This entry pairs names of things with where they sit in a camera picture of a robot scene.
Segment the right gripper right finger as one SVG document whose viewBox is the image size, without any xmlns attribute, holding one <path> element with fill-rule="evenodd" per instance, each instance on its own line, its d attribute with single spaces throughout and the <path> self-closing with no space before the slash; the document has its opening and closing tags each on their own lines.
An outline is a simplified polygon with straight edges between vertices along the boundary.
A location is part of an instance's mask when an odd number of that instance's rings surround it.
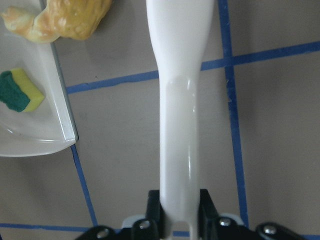
<svg viewBox="0 0 320 240">
<path fill-rule="evenodd" d="M 199 236 L 202 240 L 249 240 L 243 220 L 232 213 L 218 213 L 209 191 L 200 190 L 198 211 Z"/>
</svg>

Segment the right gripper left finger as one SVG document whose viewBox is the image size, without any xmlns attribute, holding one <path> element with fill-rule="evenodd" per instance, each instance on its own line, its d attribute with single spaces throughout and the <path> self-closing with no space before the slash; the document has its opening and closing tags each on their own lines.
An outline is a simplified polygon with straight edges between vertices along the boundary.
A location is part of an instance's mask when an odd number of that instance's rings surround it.
<svg viewBox="0 0 320 240">
<path fill-rule="evenodd" d="M 165 215 L 159 190 L 148 192 L 145 217 L 132 225 L 130 237 L 132 240 L 165 239 Z"/>
</svg>

